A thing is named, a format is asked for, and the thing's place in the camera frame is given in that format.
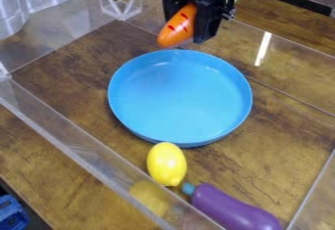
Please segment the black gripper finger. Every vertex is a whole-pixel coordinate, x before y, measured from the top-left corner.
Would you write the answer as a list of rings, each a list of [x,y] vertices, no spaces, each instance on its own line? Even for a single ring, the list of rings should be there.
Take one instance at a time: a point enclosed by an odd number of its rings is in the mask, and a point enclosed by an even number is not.
[[[168,21],[180,8],[187,4],[187,0],[163,0],[164,5],[164,15]]]
[[[194,42],[196,44],[202,44],[216,35],[222,19],[223,12],[214,4],[204,1],[196,3],[194,25]]]

